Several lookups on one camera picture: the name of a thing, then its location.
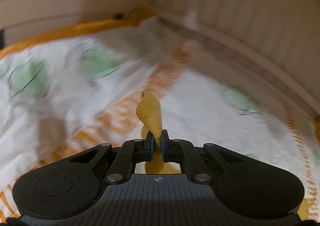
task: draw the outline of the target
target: ribbed black surface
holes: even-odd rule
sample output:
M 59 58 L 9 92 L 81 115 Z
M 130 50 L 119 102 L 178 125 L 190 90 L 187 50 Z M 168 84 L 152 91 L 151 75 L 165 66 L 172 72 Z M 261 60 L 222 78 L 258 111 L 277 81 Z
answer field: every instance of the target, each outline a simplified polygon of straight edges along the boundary
M 208 185 L 190 182 L 186 175 L 133 174 L 120 185 L 108 186 L 99 201 L 76 216 L 44 221 L 23 216 L 30 226 L 291 226 L 294 215 L 256 220 L 226 208 Z

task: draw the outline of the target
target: crosshair marking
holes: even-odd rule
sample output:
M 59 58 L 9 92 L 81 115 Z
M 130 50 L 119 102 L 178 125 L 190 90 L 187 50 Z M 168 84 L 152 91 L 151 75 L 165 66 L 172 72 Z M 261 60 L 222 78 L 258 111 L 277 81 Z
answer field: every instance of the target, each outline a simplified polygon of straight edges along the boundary
M 161 182 L 162 180 L 163 180 L 163 178 L 160 177 L 160 176 L 158 176 L 158 177 L 155 178 L 155 181 L 157 181 L 157 182 Z

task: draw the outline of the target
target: circular pad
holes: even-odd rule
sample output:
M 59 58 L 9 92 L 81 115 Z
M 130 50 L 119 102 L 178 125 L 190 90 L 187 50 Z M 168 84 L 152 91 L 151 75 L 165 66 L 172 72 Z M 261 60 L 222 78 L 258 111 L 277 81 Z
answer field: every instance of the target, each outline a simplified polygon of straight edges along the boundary
M 36 183 L 36 191 L 41 195 L 56 197 L 67 193 L 72 188 L 72 181 L 62 175 L 49 175 Z
M 281 190 L 278 179 L 262 175 L 253 175 L 244 184 L 251 193 L 261 196 L 275 195 Z

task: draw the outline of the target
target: black cord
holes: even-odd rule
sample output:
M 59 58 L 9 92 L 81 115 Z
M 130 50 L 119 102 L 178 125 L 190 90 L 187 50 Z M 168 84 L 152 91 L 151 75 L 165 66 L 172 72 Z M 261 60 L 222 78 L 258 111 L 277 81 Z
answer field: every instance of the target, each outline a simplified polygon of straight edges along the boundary
M 0 226 L 28 226 L 24 222 L 16 218 L 7 218 L 6 223 L 0 223 Z

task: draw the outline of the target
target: green pattern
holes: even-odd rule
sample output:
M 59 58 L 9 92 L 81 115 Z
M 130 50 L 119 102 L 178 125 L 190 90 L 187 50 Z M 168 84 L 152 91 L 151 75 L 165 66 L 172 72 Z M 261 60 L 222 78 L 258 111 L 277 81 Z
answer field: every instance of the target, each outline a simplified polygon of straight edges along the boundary
M 238 110 L 250 113 L 257 113 L 259 111 L 258 105 L 253 98 L 238 87 L 225 89 L 224 98 Z
M 103 47 L 92 47 L 80 59 L 82 72 L 91 79 L 103 78 L 119 68 L 111 52 Z
M 133 45 L 138 49 L 139 55 L 142 57 L 152 52 L 154 47 L 149 38 L 141 33 L 136 35 L 132 42 Z
M 10 77 L 15 94 L 44 96 L 49 88 L 49 74 L 44 61 L 30 60 L 18 66 Z
M 320 152 L 313 150 L 313 160 L 315 164 L 320 168 Z
M 253 158 L 253 159 L 255 159 L 255 160 L 259 160 L 258 157 L 257 157 L 256 155 L 252 154 L 252 153 L 246 154 L 246 156 L 247 156 L 247 157 L 250 157 L 250 158 Z
M 165 30 L 161 25 L 154 26 L 153 31 L 161 40 L 165 38 Z

